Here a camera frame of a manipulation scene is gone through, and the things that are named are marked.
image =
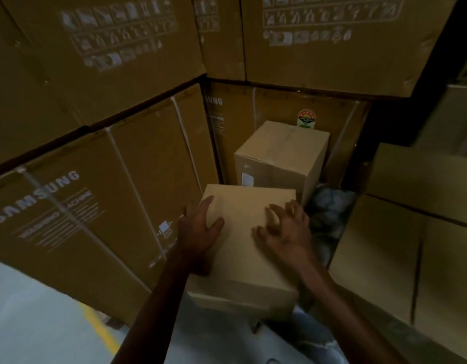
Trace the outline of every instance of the concrete floor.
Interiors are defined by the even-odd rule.
[[[107,364],[111,346],[120,345],[127,329],[106,328],[105,334],[108,342],[77,301],[0,263],[0,364]],[[254,335],[242,317],[201,309],[183,298],[166,363],[265,364],[270,359],[312,364],[267,327]]]

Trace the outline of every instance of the packing tape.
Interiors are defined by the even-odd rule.
[[[188,152],[190,153],[191,164],[193,165],[194,175],[196,176],[196,182],[198,183],[198,187],[200,188],[201,195],[203,195],[203,188],[201,187],[200,177],[198,176],[198,171],[196,170],[196,165],[194,164],[193,153],[191,152],[191,147],[190,147],[190,140],[188,139],[188,134],[186,134],[186,129],[184,128],[184,125],[183,125],[183,119],[181,117],[180,107],[178,106],[178,103],[176,102],[176,98],[174,96],[171,96],[170,98],[173,101],[173,105],[176,110],[176,116],[178,117],[178,121],[180,122],[181,131],[183,132],[184,141],[186,142],[186,146],[188,147]]]
[[[327,158],[325,168],[329,165],[329,163],[333,159],[334,155],[336,154],[336,152],[338,150],[338,147],[339,147],[339,144],[343,140],[343,136],[345,135],[345,131],[348,128],[348,125],[349,125],[353,115],[355,114],[356,109],[358,108],[358,105],[359,105],[359,101],[355,101],[355,104],[353,105],[353,108],[351,109],[350,115],[346,119],[345,125],[341,129],[341,132],[339,133],[338,139],[336,140],[336,143],[334,144],[333,150],[331,151],[331,153],[329,154],[329,157]]]
[[[117,255],[109,249],[109,247],[103,243],[103,241],[91,230],[85,226],[85,224],[80,221],[77,217],[75,217],[72,212],[68,210],[62,203],[56,200],[56,198],[48,191],[47,188],[43,187],[40,182],[33,177],[23,166],[17,167],[16,171],[19,174],[22,174],[23,177],[33,186],[35,189],[41,189],[47,195],[47,199],[49,199],[55,207],[57,207],[64,215],[66,215],[70,220],[72,220],[83,232],[85,232],[94,243],[96,243],[103,251],[105,251],[109,256],[111,256],[119,265],[141,286],[143,286],[149,293],[151,293],[151,289],[146,286],[146,284],[124,263],[121,258],[117,257]]]
[[[257,131],[257,105],[255,104],[255,93],[257,92],[257,87],[252,89],[252,111],[254,115],[254,131]]]
[[[145,217],[145,219],[146,219],[146,221],[147,221],[147,223],[149,225],[149,228],[151,229],[151,233],[154,236],[154,238],[156,240],[156,243],[158,244],[159,250],[161,251],[161,255],[163,256],[164,260],[166,260],[166,252],[164,251],[164,249],[163,249],[163,247],[162,247],[162,245],[161,245],[161,243],[159,241],[158,234],[156,233],[156,231],[154,230],[154,227],[152,226],[152,223],[151,223],[151,220],[149,218],[148,212],[146,211],[144,203],[142,202],[141,196],[139,194],[139,191],[137,190],[136,185],[134,184],[131,173],[129,172],[129,169],[126,166],[126,162],[122,158],[122,154],[121,154],[121,152],[119,150],[119,147],[115,143],[115,139],[114,139],[114,136],[112,135],[111,128],[107,127],[107,128],[105,128],[105,131],[107,132],[107,134],[109,134],[109,139],[111,140],[112,146],[114,147],[115,152],[117,153],[117,157],[119,158],[120,164],[122,165],[122,168],[124,169],[124,171],[125,171],[125,173],[127,175],[127,178],[129,179],[129,183],[131,183],[131,186],[133,187],[136,199],[139,202],[139,205],[141,206],[141,209],[142,209],[142,211],[144,213],[144,217]]]

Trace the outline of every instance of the left hand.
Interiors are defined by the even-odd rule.
[[[213,198],[209,196],[198,207],[188,205],[185,215],[180,217],[178,240],[171,257],[174,255],[189,269],[210,250],[225,225],[224,219],[219,217],[210,228],[206,226],[206,212]]]

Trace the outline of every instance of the right hand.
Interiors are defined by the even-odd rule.
[[[323,267],[317,262],[311,247],[309,217],[301,205],[291,200],[286,209],[276,204],[270,204],[268,209],[279,218],[279,228],[257,226],[257,236],[300,277],[312,267],[322,273]]]

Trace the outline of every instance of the hand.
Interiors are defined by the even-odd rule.
[[[206,227],[206,212],[213,198],[209,196],[198,207],[188,205],[185,215],[180,217],[177,245],[172,254],[190,269],[210,250],[225,224],[220,217],[210,228]]]
[[[317,262],[310,244],[309,217],[301,205],[291,200],[285,210],[276,204],[269,205],[268,209],[279,218],[279,227],[257,226],[257,236],[301,277],[310,274],[312,267],[322,274],[323,267]]]

